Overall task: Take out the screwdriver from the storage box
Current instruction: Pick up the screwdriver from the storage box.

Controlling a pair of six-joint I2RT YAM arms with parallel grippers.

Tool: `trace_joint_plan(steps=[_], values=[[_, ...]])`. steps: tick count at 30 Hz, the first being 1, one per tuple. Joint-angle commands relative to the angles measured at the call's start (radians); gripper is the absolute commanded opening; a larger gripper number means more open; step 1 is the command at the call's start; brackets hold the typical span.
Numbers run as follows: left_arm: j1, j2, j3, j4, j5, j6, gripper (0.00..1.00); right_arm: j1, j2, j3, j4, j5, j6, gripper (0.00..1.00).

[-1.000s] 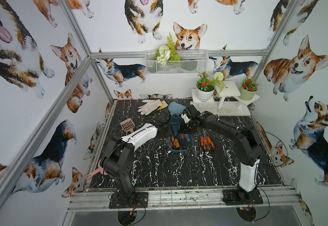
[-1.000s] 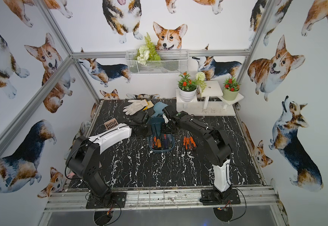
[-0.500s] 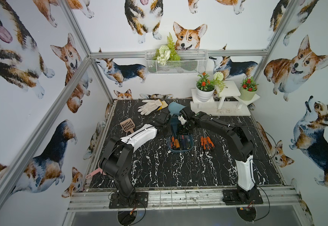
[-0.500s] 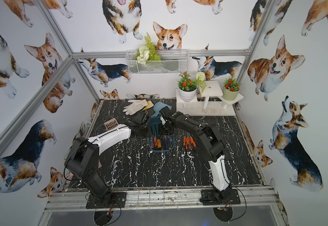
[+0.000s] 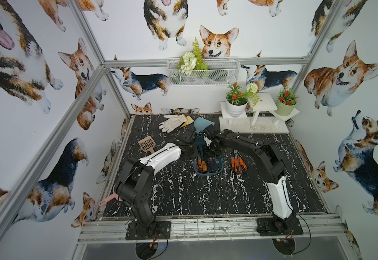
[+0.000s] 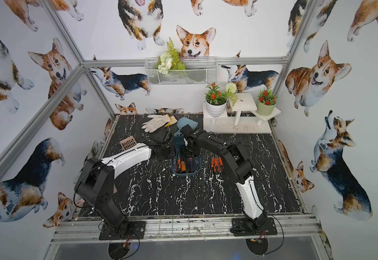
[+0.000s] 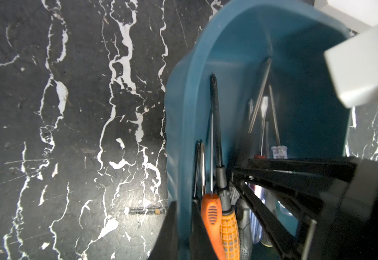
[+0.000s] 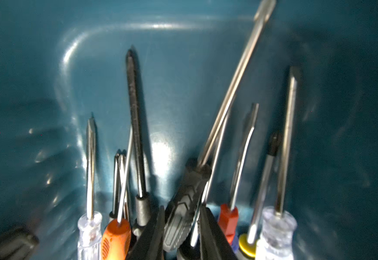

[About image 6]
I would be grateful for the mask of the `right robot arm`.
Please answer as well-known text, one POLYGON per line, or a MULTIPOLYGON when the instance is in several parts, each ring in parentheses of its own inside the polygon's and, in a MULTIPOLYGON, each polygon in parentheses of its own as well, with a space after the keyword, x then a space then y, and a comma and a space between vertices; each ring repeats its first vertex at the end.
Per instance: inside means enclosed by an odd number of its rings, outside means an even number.
POLYGON ((245 147, 214 137, 202 129, 193 130, 189 125, 184 126, 180 132, 187 141, 189 151, 198 155, 199 150, 203 148, 221 158, 224 171, 239 189, 246 229, 252 234, 258 233, 268 217, 257 195, 253 166, 245 147))

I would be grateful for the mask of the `teal storage box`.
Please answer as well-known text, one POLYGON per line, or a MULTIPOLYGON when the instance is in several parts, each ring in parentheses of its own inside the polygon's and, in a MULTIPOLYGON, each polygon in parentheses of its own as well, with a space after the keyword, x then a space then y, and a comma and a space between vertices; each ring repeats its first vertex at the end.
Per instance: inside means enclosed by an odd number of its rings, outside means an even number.
POLYGON ((187 143, 183 136, 177 136, 172 139, 171 145, 174 147, 175 156, 170 159, 173 173, 178 177, 190 177, 200 172, 202 168, 201 156, 192 156, 188 149, 187 143), (181 173, 179 169, 180 160, 186 163, 187 172, 181 173))

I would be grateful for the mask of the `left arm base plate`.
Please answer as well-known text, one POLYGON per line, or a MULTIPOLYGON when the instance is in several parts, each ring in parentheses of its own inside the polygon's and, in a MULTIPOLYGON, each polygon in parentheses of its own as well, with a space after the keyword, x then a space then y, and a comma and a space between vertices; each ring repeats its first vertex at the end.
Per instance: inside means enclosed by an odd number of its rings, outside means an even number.
POLYGON ((127 239, 143 239, 146 230, 146 222, 144 221, 131 221, 124 222, 119 228, 114 228, 109 224, 103 222, 100 229, 99 240, 127 240, 127 239))

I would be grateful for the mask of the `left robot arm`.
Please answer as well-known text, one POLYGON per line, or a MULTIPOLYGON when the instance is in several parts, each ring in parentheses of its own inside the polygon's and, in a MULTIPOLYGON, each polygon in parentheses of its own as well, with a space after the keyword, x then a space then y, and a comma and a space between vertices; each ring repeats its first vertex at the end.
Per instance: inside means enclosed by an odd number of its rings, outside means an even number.
POLYGON ((169 142, 172 133, 167 129, 155 132, 153 139, 137 143, 133 136, 125 139, 129 146, 123 152, 111 157, 92 157, 85 163, 75 186, 79 195, 103 218, 105 225, 117 236, 124 238, 131 234, 128 217, 113 200, 115 179, 131 167, 149 160, 170 159, 174 156, 169 142))

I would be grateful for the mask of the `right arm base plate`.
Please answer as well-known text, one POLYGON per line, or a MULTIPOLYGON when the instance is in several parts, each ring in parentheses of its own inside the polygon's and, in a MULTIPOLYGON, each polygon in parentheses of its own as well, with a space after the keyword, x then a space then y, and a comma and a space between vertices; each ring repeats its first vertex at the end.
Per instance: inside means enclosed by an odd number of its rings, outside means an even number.
POLYGON ((259 224, 246 218, 233 218, 231 224, 230 233, 236 237, 278 234, 273 218, 267 218, 259 224))

